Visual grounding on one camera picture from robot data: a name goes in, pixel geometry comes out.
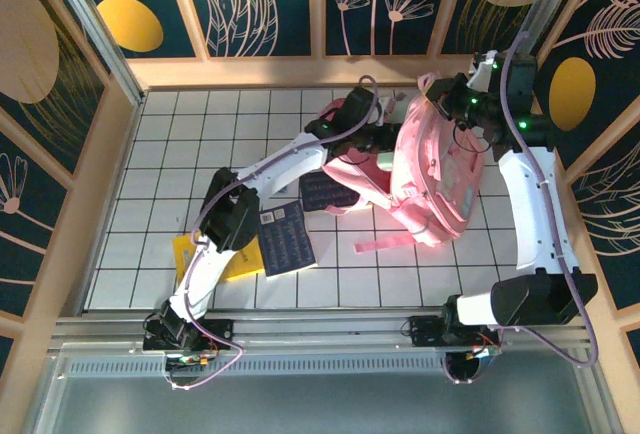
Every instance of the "pink backpack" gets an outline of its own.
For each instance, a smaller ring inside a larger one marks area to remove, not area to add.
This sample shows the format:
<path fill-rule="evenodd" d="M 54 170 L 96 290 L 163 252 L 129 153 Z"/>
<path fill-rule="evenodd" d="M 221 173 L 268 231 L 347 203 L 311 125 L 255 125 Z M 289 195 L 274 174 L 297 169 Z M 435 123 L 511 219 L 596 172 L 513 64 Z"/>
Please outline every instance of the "pink backpack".
<path fill-rule="evenodd" d="M 436 78 L 418 79 L 422 92 Z M 327 106 L 340 107 L 344 99 Z M 455 239 L 467 227 L 484 168 L 482 146 L 470 131 L 458 131 L 453 121 L 440 116 L 421 93 L 409 104 L 396 141 L 391 172 L 378 168 L 376 155 L 350 149 L 323 167 L 341 184 L 360 194 L 349 209 L 327 208 L 342 215 L 372 202 L 388 211 L 407 228 L 407 233 L 356 244 L 356 252 L 406 244 L 435 246 Z"/>

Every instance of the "navy booklet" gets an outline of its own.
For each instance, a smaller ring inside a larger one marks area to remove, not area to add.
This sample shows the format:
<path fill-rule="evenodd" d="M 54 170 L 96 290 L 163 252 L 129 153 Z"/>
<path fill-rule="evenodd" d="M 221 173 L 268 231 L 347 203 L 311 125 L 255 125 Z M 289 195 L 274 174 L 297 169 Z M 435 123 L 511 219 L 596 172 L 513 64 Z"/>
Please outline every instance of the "navy booklet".
<path fill-rule="evenodd" d="M 300 198 L 304 211 L 312 212 L 329 206 L 351 207 L 358 202 L 360 194 L 318 171 L 300 178 Z"/>
<path fill-rule="evenodd" d="M 267 277 L 317 266 L 300 201 L 261 211 L 259 221 L 258 242 Z"/>

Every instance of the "white tile floor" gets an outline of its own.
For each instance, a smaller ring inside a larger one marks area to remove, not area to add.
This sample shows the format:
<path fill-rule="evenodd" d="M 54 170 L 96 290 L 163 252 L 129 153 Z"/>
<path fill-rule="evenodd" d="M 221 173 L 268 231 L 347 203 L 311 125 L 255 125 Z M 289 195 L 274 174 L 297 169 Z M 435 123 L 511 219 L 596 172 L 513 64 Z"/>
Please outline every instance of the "white tile floor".
<path fill-rule="evenodd" d="M 411 89 L 402 89 L 413 95 Z M 171 240 L 194 222 L 215 171 L 244 167 L 281 148 L 345 89 L 152 92 L 146 101 L 86 309 L 152 309 L 174 289 Z M 487 154 L 481 198 L 453 243 L 356 254 L 356 242 L 401 226 L 378 208 L 306 216 L 318 268 L 220 284 L 212 307 L 437 306 L 515 272 L 507 190 Z M 297 183 L 264 202 L 298 197 Z"/>

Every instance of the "pink strap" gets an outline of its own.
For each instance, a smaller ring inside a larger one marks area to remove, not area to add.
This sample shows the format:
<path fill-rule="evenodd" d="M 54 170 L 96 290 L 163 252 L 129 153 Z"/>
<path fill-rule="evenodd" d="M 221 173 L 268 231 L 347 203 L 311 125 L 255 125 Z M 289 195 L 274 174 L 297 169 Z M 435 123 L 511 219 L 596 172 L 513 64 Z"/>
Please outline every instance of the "pink strap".
<path fill-rule="evenodd" d="M 389 249 L 391 247 L 408 246 L 417 244 L 412 234 L 406 233 L 399 236 L 386 237 L 379 241 L 359 242 L 355 245 L 355 250 L 358 254 L 368 251 L 379 251 L 381 249 Z"/>
<path fill-rule="evenodd" d="M 358 199 L 358 202 L 356 202 L 351 207 L 327 206 L 327 208 L 324 211 L 328 212 L 329 214 L 333 214 L 334 216 L 344 216 L 348 212 L 355 211 L 357 209 L 362 209 L 368 203 L 369 203 L 368 199 L 365 199 L 364 197 L 360 196 L 360 199 Z"/>

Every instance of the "qr code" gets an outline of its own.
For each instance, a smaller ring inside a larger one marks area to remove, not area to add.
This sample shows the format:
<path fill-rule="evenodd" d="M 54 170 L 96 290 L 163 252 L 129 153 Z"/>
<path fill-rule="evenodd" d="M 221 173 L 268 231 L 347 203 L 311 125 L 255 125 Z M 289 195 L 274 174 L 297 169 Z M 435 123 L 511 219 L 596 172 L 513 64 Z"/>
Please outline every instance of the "qr code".
<path fill-rule="evenodd" d="M 271 212 L 263 212 L 260 214 L 260 223 L 261 224 L 270 224 L 273 222 L 273 213 Z"/>

